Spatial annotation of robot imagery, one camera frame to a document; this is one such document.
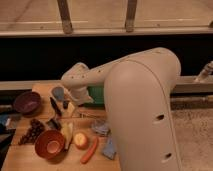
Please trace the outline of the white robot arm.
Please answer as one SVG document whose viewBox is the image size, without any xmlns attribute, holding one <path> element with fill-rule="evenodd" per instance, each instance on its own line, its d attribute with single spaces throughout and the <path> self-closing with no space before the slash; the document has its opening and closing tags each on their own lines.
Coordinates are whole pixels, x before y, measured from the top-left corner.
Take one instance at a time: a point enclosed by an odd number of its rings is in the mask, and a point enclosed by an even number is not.
<svg viewBox="0 0 213 171">
<path fill-rule="evenodd" d="M 77 63 L 61 78 L 78 105 L 87 88 L 102 85 L 121 171 L 182 171 L 170 110 L 180 78 L 178 57 L 166 48 L 133 53 L 90 69 Z"/>
</svg>

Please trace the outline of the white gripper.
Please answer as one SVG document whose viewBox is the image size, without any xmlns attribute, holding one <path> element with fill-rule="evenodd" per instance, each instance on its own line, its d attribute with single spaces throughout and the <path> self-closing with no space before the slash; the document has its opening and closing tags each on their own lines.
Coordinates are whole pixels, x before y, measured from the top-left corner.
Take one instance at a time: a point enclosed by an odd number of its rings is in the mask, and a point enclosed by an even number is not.
<svg viewBox="0 0 213 171">
<path fill-rule="evenodd" d="M 86 87 L 71 89 L 70 96 L 76 104 L 91 103 L 93 101 Z M 75 111 L 75 105 L 69 102 L 68 108 L 65 111 L 67 117 L 71 117 L 73 112 Z"/>
</svg>

